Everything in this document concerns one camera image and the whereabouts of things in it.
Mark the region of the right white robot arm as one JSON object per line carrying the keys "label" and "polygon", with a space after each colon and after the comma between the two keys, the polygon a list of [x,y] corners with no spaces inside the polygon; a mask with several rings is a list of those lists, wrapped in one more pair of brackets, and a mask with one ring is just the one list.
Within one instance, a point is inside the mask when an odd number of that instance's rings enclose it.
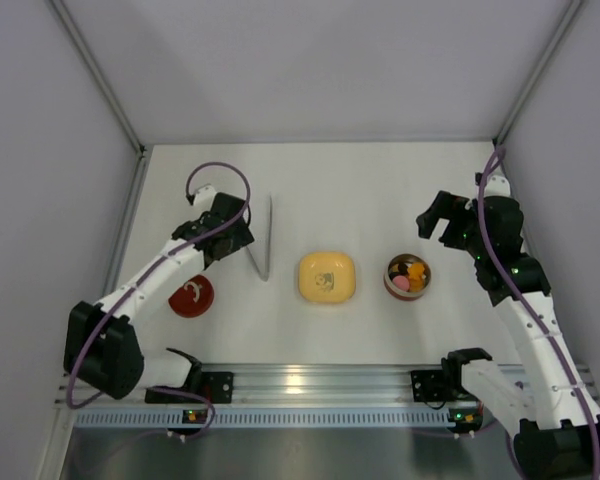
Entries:
{"label": "right white robot arm", "polygon": [[508,181],[482,174],[473,199],[441,190],[416,219],[428,239],[468,253],[476,279],[505,325],[528,386],[509,380],[482,348],[455,350],[441,360],[453,398],[480,401],[504,428],[527,479],[600,477],[600,406],[579,374],[538,260],[523,250],[524,215]]}

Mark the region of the orange fish cookie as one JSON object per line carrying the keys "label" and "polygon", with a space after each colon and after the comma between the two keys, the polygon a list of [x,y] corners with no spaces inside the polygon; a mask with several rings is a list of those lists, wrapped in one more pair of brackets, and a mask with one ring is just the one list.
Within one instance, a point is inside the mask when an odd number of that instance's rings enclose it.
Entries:
{"label": "orange fish cookie", "polygon": [[409,291],[417,293],[426,286],[426,268],[421,262],[415,262],[408,266],[407,277],[409,280]]}

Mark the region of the red round lid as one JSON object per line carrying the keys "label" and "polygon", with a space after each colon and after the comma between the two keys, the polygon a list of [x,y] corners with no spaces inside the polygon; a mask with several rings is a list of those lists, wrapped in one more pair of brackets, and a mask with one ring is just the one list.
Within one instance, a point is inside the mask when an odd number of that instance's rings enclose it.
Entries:
{"label": "red round lid", "polygon": [[185,282],[169,299],[171,310],[182,318],[196,318],[205,314],[215,299],[212,283],[203,275]]}

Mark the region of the metal tongs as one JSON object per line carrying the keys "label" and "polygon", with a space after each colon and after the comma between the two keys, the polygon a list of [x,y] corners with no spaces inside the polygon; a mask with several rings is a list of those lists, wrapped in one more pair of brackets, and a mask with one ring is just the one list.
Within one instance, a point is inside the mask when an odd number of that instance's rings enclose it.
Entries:
{"label": "metal tongs", "polygon": [[250,265],[262,282],[267,282],[271,274],[272,233],[273,233],[273,196],[267,194],[264,200],[263,229],[253,234],[254,242],[246,247]]}

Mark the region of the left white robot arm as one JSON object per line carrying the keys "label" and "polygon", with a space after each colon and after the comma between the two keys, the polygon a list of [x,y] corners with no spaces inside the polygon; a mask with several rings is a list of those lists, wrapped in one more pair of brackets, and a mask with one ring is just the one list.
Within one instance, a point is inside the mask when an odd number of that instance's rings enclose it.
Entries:
{"label": "left white robot arm", "polygon": [[201,364],[174,347],[151,347],[147,324],[191,278],[254,241],[245,200],[205,186],[192,195],[204,209],[178,226],[161,251],[129,281],[95,303],[81,301],[68,320],[63,368],[115,400],[134,390],[195,393]]}

